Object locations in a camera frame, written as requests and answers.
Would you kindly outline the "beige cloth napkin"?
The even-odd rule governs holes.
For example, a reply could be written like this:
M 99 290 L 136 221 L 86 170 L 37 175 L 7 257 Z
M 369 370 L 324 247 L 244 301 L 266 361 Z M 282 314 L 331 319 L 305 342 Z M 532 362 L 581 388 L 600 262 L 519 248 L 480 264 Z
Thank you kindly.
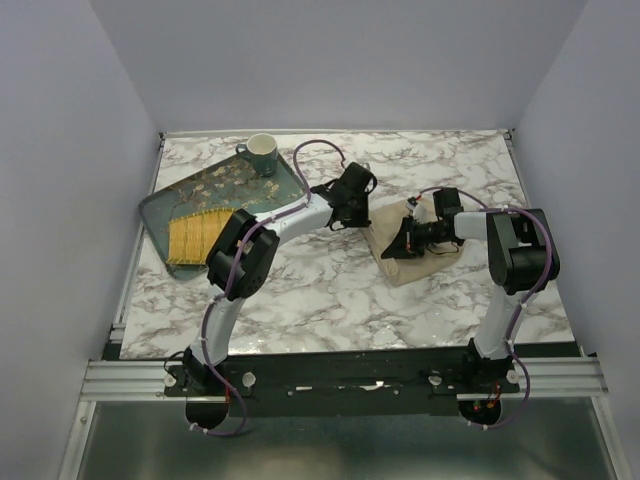
M 402 200 L 371 210 L 369 226 L 364 236 L 378 267 L 391 286 L 403 286 L 434 275 L 453 264 L 462 256 L 463 246 L 456 243 L 425 244 L 417 233 L 408 229 L 425 227 L 435 221 L 432 200 L 418 201 L 414 212 L 416 223 L 411 223 L 408 201 Z

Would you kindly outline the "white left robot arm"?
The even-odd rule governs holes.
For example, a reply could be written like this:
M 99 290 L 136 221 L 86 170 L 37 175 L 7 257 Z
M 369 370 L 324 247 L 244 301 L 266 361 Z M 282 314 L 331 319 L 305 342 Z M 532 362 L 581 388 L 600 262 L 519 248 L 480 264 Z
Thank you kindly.
M 336 223 L 367 227 L 368 197 L 376 187 L 370 170 L 351 163 L 339 178 L 310 188 L 295 202 L 257 215 L 244 209 L 232 214 L 206 258 L 212 302 L 182 357 L 187 382 L 197 393 L 209 395 L 220 387 L 217 365 L 228 356 L 239 312 L 266 282 L 278 248 Z

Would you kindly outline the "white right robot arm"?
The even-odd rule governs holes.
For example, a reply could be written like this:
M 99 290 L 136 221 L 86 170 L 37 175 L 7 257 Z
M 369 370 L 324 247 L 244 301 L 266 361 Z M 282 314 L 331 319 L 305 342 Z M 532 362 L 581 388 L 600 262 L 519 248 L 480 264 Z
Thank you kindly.
M 515 359 L 513 340 L 520 314 L 529 300 L 557 278 L 559 255 L 541 209 L 482 205 L 477 212 L 467 212 L 460 200 L 461 190 L 432 187 L 430 191 L 436 219 L 418 221 L 418 199 L 410 198 L 408 214 L 381 257 L 408 260 L 420 258 L 429 247 L 442 244 L 461 247 L 467 240 L 486 243 L 495 288 L 459 368 L 462 384 L 480 392 L 507 376 Z

